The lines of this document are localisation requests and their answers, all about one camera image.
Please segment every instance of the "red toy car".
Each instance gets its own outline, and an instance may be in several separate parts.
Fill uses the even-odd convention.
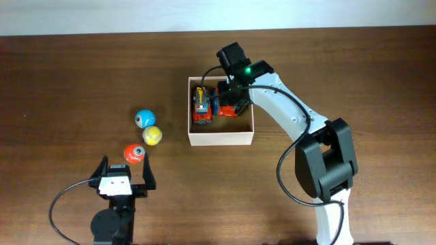
[[[208,124],[212,122],[212,109],[209,98],[204,96],[203,90],[197,88],[193,98],[194,109],[192,111],[192,121],[197,124]]]
[[[215,89],[214,95],[218,95],[218,88]],[[220,99],[218,97],[215,98],[214,104],[213,104],[213,114],[217,116],[225,116],[225,117],[231,117],[236,118],[238,115],[234,113],[236,109],[236,105],[220,105]]]

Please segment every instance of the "robotic arm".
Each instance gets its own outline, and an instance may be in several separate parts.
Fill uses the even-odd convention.
[[[226,46],[217,56],[221,68],[229,78],[228,96],[239,100],[236,113],[242,112],[246,105],[254,103],[266,110],[293,141],[305,132],[306,114],[294,101],[283,93],[277,93],[275,89],[295,98],[309,114],[309,131],[296,145],[296,177],[305,192],[314,198],[315,203],[332,200],[343,203],[343,224],[335,243],[353,244],[349,232],[347,205],[353,176],[357,174],[358,166],[348,125],[341,118],[331,122],[313,111],[283,85],[280,77],[265,61],[252,64],[238,43]],[[321,145],[330,146],[330,149],[322,152]],[[317,243],[330,244],[340,227],[340,207],[316,207],[316,217]]]

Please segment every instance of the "white box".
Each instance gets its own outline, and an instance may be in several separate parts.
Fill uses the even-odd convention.
[[[217,86],[225,76],[205,77],[205,86]],[[235,146],[251,145],[254,136],[253,105],[250,105],[238,118],[213,115],[210,125],[192,124],[192,91],[200,86],[201,77],[188,79],[188,136],[191,146]]]

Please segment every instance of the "orange ball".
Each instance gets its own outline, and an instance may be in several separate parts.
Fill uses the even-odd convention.
[[[140,144],[130,144],[124,149],[124,158],[129,163],[139,163],[144,157],[145,149]]]

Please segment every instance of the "toy car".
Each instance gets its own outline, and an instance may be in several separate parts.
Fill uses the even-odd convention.
[[[213,95],[219,95],[220,93],[229,90],[229,86],[226,81],[218,82],[217,88],[213,91]],[[229,96],[216,96],[213,101],[213,114],[217,116],[225,116],[230,118],[238,117],[236,114],[236,101],[233,101]]]
[[[194,108],[192,111],[192,121],[196,124],[208,124],[212,122],[212,109],[209,98],[204,96],[203,90],[197,88],[193,98]]]

